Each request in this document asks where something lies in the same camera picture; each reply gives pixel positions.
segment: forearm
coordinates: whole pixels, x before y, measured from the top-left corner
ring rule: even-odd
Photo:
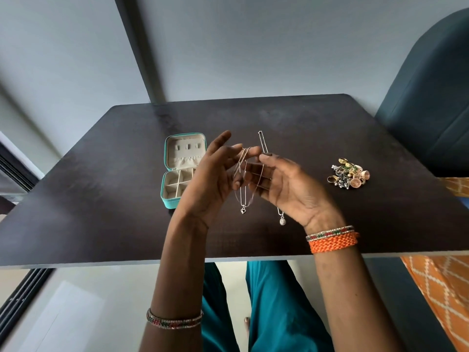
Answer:
[[[177,211],[168,227],[151,312],[163,319],[187,319],[200,314],[207,227],[200,219]],[[147,324],[141,352],[201,351],[200,326],[162,330]]]
[[[403,351],[356,246],[314,258],[335,350]]]

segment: left hand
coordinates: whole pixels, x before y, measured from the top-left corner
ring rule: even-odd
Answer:
[[[225,131],[210,143],[174,215],[189,214],[210,227],[232,186],[235,189],[241,186],[240,183],[233,185],[231,173],[227,170],[238,163],[243,145],[239,143],[231,147],[225,146],[230,137],[231,132]],[[252,147],[245,159],[258,156],[261,152],[259,146]]]

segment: chair backrest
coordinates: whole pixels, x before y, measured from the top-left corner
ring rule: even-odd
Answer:
[[[469,176],[469,8],[419,38],[375,118],[436,176]]]

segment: jewelry box lid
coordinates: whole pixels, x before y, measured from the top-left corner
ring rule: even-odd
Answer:
[[[181,133],[165,140],[165,166],[168,170],[194,168],[207,151],[203,133]]]

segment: right hand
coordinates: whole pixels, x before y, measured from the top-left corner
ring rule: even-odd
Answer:
[[[297,163],[275,154],[261,154],[259,161],[245,164],[249,189],[300,223],[308,235],[345,226],[342,213],[323,186]]]

